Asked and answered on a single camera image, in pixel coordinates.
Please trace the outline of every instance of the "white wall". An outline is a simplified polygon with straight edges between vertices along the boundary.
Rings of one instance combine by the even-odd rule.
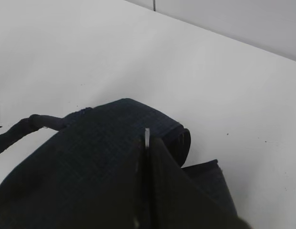
[[[296,61],[296,0],[156,0],[156,11]]]
[[[126,0],[128,2],[153,10],[153,0]]]
[[[121,0],[0,0],[0,133],[125,97],[190,129],[186,164],[219,159],[253,228],[296,229],[296,62]]]

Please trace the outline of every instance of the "navy fabric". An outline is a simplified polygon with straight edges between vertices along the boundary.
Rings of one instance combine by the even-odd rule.
[[[159,138],[151,139],[150,167],[155,210],[152,228],[249,229],[244,221],[220,207],[217,198],[195,185]]]
[[[180,183],[182,188],[182,180],[187,177],[180,169],[186,157],[176,157],[179,151],[168,150],[171,144],[176,144],[170,133],[178,134],[176,130],[183,126],[132,99],[98,106],[72,120],[1,183],[0,229],[150,228],[151,208],[146,206],[149,201],[143,190],[158,189],[145,186],[144,131],[148,127],[152,136],[168,141],[168,145],[164,143],[165,148],[161,147],[166,155],[164,161],[154,157],[151,163],[153,171],[159,171],[154,176],[157,184],[167,184],[164,174],[174,184],[162,186],[161,193],[156,191],[153,196],[159,198],[166,195],[165,192],[177,194],[174,187]],[[182,132],[184,144],[179,148],[187,154],[189,147],[185,142],[190,144],[189,131],[182,129]],[[195,195],[194,190],[199,190],[192,185],[190,189],[192,195]],[[202,200],[207,198],[206,203],[213,203],[213,208],[217,208],[215,201],[204,193],[203,196]],[[164,201],[162,206],[167,204],[164,209],[170,210],[170,198]],[[158,215],[162,215],[160,208],[152,209],[158,209]],[[172,223],[162,221],[162,228],[167,228],[166,222]]]
[[[203,193],[215,201],[223,210],[237,215],[233,199],[217,160],[184,167],[183,171]]]

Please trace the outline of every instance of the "dark textile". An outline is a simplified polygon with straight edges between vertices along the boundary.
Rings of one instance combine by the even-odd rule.
[[[184,167],[183,171],[203,193],[208,195],[221,208],[237,215],[233,199],[217,160]]]
[[[131,99],[68,123],[1,183],[0,229],[247,228],[180,169],[180,123]]]

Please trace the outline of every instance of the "white surface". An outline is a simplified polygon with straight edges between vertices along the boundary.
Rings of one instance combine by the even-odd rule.
[[[126,97],[190,129],[186,164],[218,158],[255,229],[296,229],[296,62],[121,0],[0,1],[0,133]],[[0,155],[0,182],[53,133]]]
[[[139,6],[153,10],[153,0],[126,0]]]
[[[296,0],[156,0],[156,11],[296,60]]]

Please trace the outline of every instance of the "metal clip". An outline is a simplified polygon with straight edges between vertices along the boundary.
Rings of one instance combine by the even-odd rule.
[[[149,147],[150,147],[150,128],[146,128],[146,130],[145,130],[144,142],[145,142],[146,149],[149,149]]]

